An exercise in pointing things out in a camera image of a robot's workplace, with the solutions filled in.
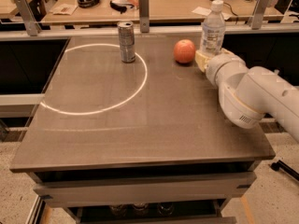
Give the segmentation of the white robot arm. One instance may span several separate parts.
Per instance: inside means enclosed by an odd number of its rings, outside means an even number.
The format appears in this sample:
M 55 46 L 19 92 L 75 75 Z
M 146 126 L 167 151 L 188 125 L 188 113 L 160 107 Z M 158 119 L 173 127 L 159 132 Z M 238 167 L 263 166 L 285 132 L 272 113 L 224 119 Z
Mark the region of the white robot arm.
M 195 61 L 218 89 L 221 109 L 233 124 L 251 129 L 271 115 L 299 141 L 299 90 L 276 73 L 245 62 L 227 49 L 216 56 L 197 50 Z

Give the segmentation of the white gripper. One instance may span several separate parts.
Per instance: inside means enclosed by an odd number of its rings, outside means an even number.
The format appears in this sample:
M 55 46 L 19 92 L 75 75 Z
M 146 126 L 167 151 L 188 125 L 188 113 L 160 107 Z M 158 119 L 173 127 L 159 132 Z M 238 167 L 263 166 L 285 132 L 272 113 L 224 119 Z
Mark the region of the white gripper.
M 212 58 L 200 50 L 195 52 L 195 61 L 202 73 L 214 87 L 219 87 L 229 77 L 248 72 L 245 62 L 228 49 L 221 48 L 221 54 Z

